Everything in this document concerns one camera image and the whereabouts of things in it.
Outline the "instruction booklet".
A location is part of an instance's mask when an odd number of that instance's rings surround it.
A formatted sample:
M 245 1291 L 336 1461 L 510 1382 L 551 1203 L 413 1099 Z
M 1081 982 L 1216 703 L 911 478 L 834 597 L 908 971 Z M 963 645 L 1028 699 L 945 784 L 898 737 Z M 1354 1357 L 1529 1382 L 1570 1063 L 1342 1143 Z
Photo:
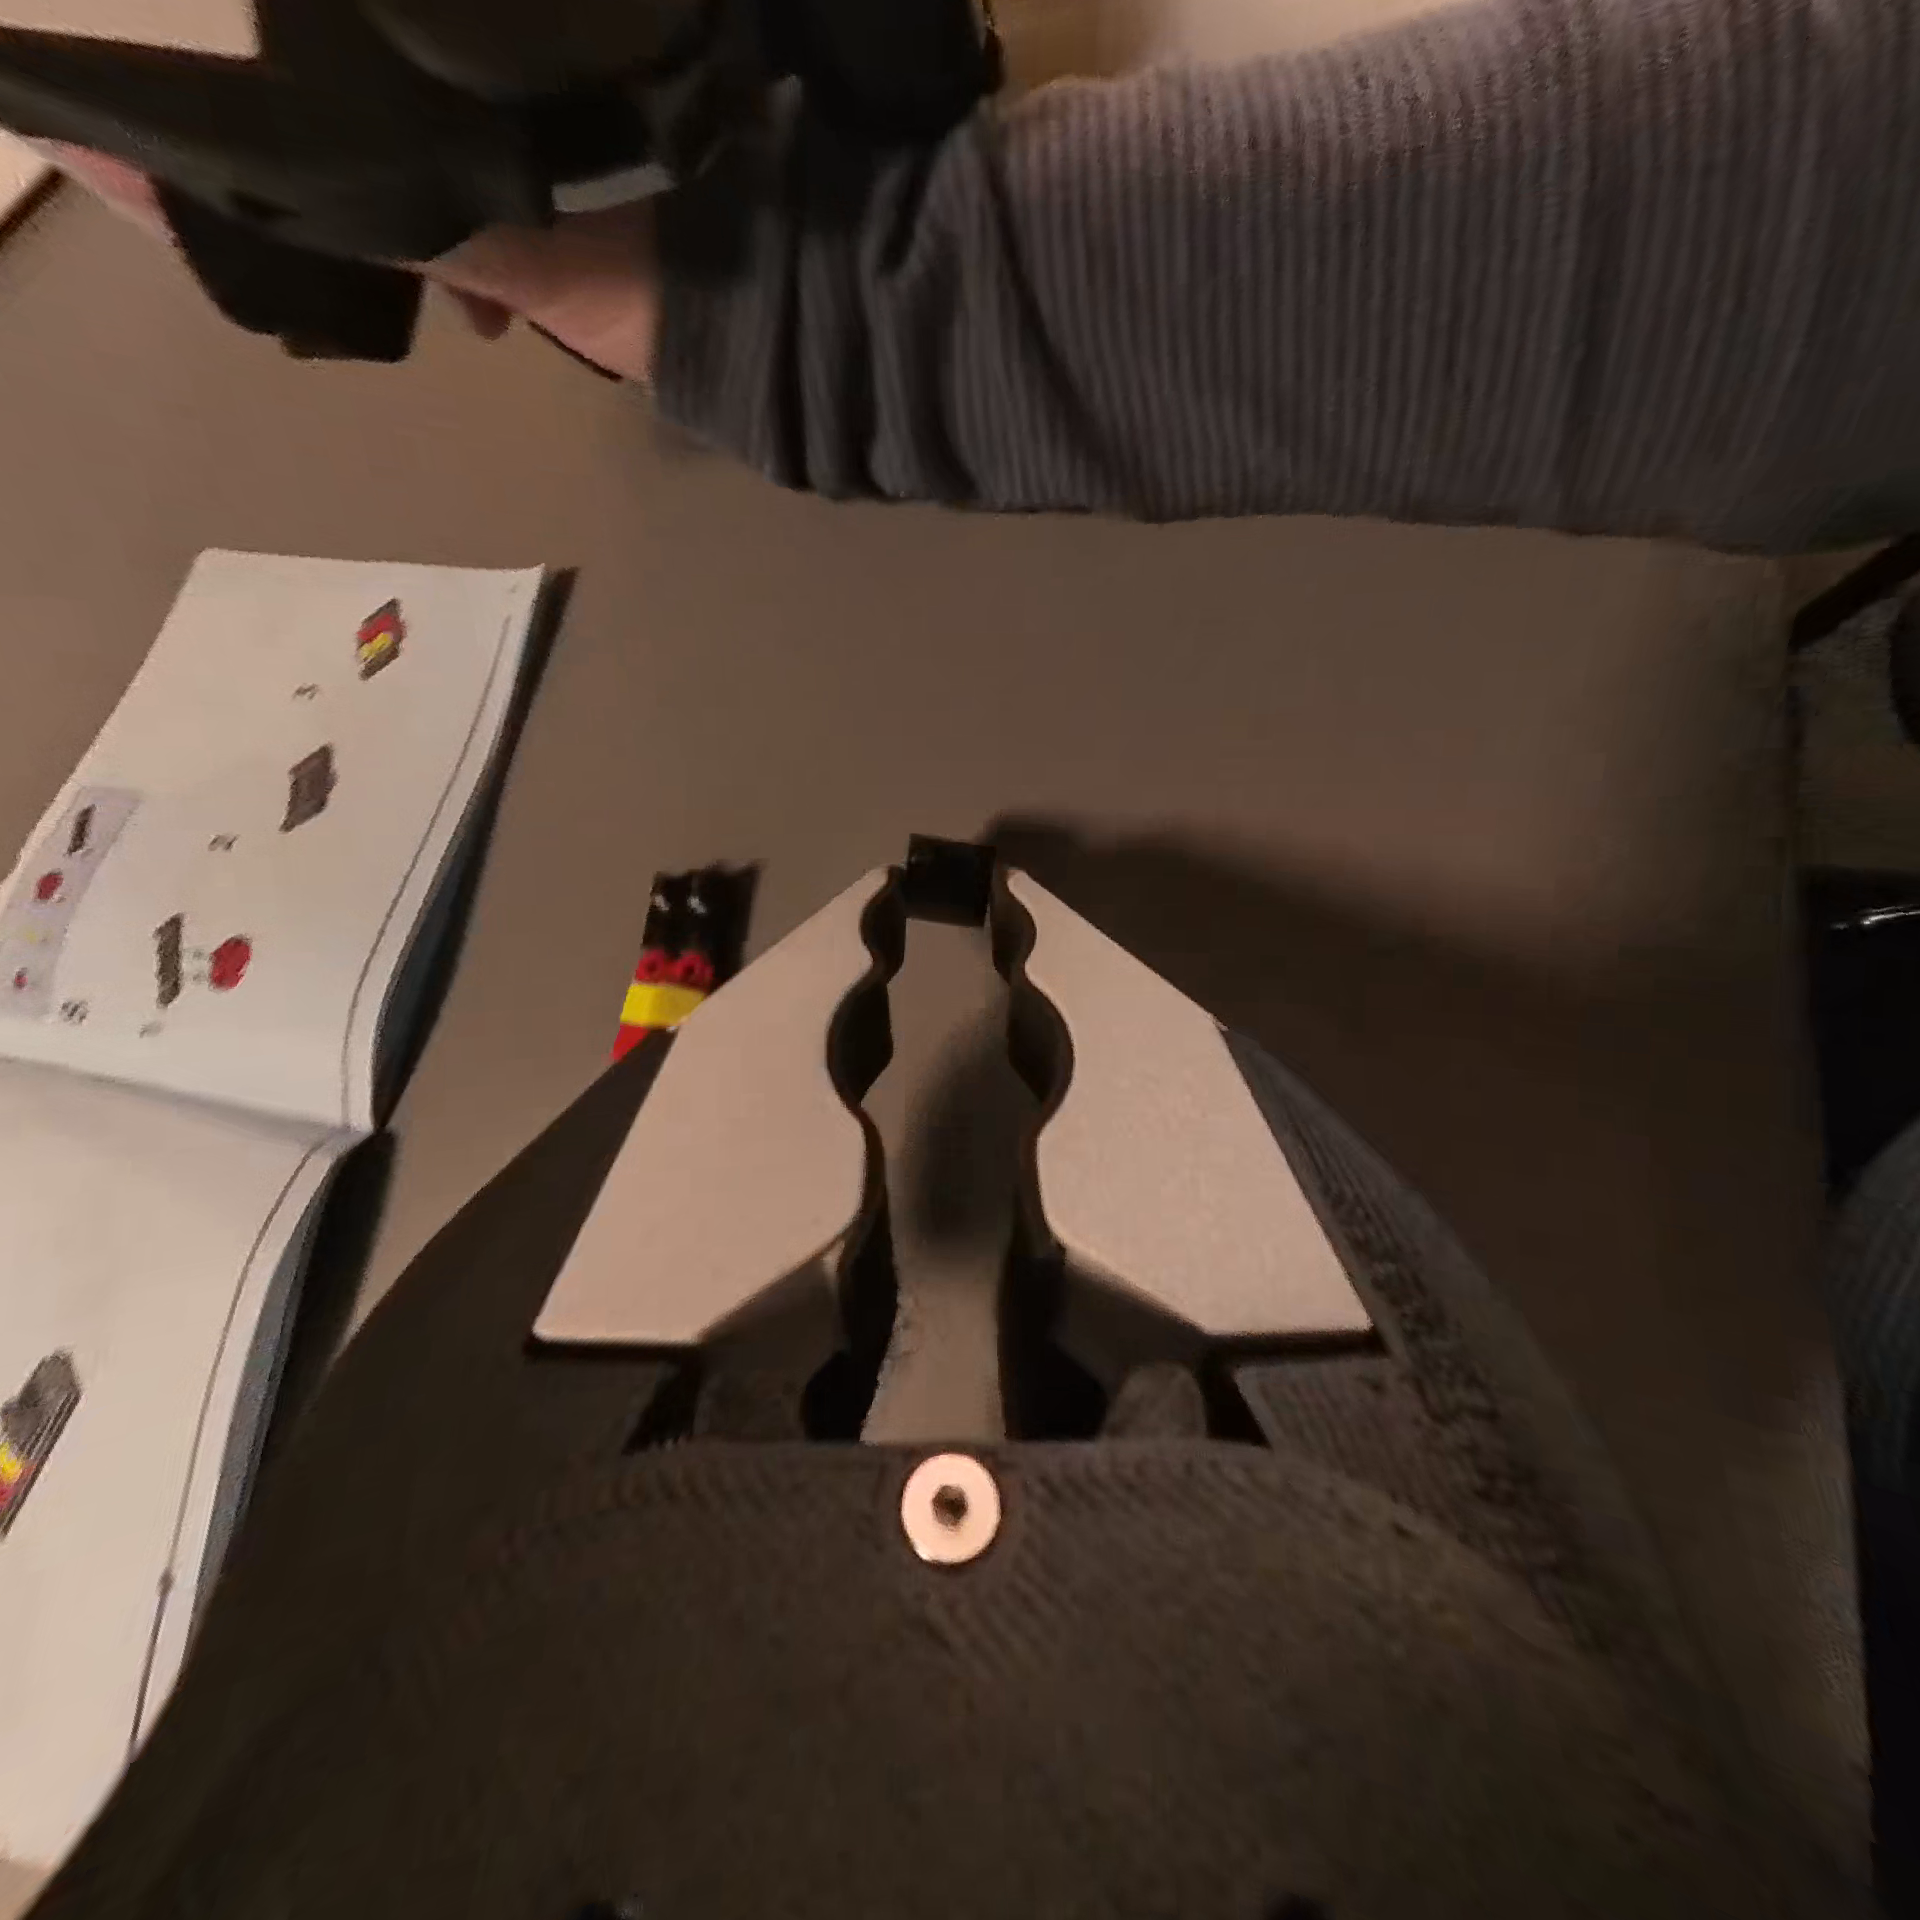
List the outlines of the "instruction booklet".
M 0 1840 L 48 1879 L 245 1507 L 556 575 L 201 550 L 0 918 Z

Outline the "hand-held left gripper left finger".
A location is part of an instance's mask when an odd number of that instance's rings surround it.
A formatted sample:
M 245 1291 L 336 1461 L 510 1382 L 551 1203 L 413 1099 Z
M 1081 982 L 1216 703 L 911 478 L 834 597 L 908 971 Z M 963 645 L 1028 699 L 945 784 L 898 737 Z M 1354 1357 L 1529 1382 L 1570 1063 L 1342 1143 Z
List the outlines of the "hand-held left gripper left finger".
M 904 945 L 904 871 L 865 871 L 668 1035 L 535 1349 L 668 1366 L 692 1437 L 865 1437 L 904 1301 L 865 1107 Z

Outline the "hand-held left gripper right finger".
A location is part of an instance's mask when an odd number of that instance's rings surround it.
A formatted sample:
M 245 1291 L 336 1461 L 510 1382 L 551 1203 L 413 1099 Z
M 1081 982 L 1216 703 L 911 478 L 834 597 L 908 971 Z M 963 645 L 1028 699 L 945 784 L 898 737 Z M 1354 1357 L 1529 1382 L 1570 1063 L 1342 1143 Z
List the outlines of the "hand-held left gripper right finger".
M 1262 1437 L 1245 1366 L 1377 1349 L 1223 1021 L 1030 871 L 995 875 L 995 971 L 1039 1099 L 1002 1273 L 1009 1430 L 1081 1445 L 1139 1374 L 1172 1374 L 1205 1437 Z

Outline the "black red yellow lego assembly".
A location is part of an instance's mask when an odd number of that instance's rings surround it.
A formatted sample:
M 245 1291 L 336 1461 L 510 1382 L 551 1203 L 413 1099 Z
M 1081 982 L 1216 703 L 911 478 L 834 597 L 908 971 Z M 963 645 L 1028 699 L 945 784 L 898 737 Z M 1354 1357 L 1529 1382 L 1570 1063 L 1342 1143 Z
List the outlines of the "black red yellow lego assembly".
M 651 883 L 635 975 L 615 1005 L 611 1063 L 681 1030 L 748 962 L 757 865 L 663 871 Z

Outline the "person's right hand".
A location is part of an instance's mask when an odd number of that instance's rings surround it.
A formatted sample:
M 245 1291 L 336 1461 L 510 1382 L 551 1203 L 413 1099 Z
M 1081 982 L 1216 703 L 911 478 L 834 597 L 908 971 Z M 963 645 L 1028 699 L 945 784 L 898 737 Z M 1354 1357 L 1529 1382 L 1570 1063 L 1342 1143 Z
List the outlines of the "person's right hand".
M 657 384 L 657 202 L 585 212 L 551 228 L 487 228 L 427 258 L 420 280 L 443 291 L 479 339 L 534 325 L 615 384 Z

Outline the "black square lego piece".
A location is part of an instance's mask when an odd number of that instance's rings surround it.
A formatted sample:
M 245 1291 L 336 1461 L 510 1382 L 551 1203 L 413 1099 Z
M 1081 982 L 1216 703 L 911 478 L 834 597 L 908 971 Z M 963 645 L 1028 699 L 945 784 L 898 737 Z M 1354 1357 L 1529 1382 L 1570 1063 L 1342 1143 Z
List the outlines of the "black square lego piece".
M 925 923 L 989 923 L 995 912 L 995 844 L 908 836 L 904 850 L 904 912 Z

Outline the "person's right forearm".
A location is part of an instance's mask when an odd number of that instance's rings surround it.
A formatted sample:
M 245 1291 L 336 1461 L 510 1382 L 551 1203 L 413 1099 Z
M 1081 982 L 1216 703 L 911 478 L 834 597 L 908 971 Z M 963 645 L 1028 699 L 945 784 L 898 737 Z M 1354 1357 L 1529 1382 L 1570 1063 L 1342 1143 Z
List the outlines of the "person's right forearm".
M 1915 9 L 1453 9 L 814 111 L 663 202 L 663 414 L 825 503 L 1807 555 L 1915 533 Z

